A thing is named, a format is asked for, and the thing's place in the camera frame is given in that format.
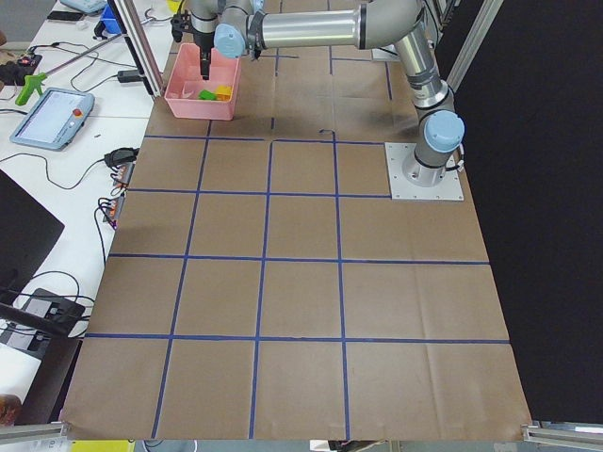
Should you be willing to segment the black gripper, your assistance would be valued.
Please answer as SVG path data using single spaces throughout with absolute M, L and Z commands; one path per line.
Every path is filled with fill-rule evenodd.
M 201 17 L 193 12 L 176 13 L 171 18 L 171 34 L 175 42 L 181 42 L 186 33 L 191 34 L 200 50 L 200 74 L 202 79 L 210 78 L 211 49 L 218 25 L 218 15 Z

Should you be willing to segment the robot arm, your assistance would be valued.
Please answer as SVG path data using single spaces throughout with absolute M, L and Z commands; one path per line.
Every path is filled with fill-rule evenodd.
M 193 16 L 241 62 L 235 120 L 219 138 L 371 151 L 418 143 L 424 122 L 453 107 L 421 1 L 208 1 Z
M 263 47 L 263 1 L 181 1 L 171 18 L 171 34 L 181 42 L 190 34 L 198 47 L 200 75 L 210 78 L 214 48 L 228 58 L 257 59 Z

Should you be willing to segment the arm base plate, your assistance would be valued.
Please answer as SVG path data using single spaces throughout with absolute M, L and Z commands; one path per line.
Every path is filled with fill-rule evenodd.
M 414 143 L 385 142 L 386 166 L 393 201 L 462 202 L 464 193 L 452 156 L 444 167 L 430 169 L 415 156 Z

